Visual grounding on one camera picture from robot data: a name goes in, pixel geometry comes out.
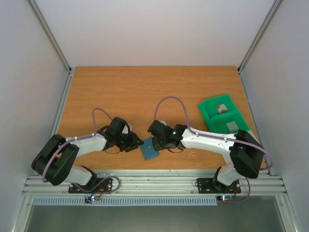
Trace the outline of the blue card holder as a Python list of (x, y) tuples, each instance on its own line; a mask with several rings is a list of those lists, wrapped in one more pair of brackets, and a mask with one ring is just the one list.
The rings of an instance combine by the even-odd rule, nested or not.
[(151, 137), (143, 140), (143, 144), (140, 146), (140, 149), (145, 161), (154, 159), (159, 156), (159, 152), (155, 151)]

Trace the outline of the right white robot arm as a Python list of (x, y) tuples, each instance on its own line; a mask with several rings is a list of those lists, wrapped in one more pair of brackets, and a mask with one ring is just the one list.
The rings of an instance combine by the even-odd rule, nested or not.
[(224, 192), (242, 177), (256, 179), (259, 176), (264, 153), (260, 144), (244, 130), (219, 134), (181, 124), (171, 128), (164, 121), (155, 120), (148, 132), (155, 151), (178, 149), (182, 152), (192, 148), (222, 155), (226, 164), (216, 170), (210, 184), (216, 193)]

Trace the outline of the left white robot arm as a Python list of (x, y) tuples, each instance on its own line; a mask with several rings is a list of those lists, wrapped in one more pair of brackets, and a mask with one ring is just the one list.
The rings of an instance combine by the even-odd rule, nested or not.
[(42, 176), (43, 182), (57, 186), (63, 182), (79, 185), (85, 192), (97, 188), (96, 174), (84, 166), (74, 166), (77, 157), (117, 147), (130, 152), (143, 145), (124, 119), (115, 117), (108, 126), (91, 135), (65, 138), (53, 135), (31, 164), (32, 170)]

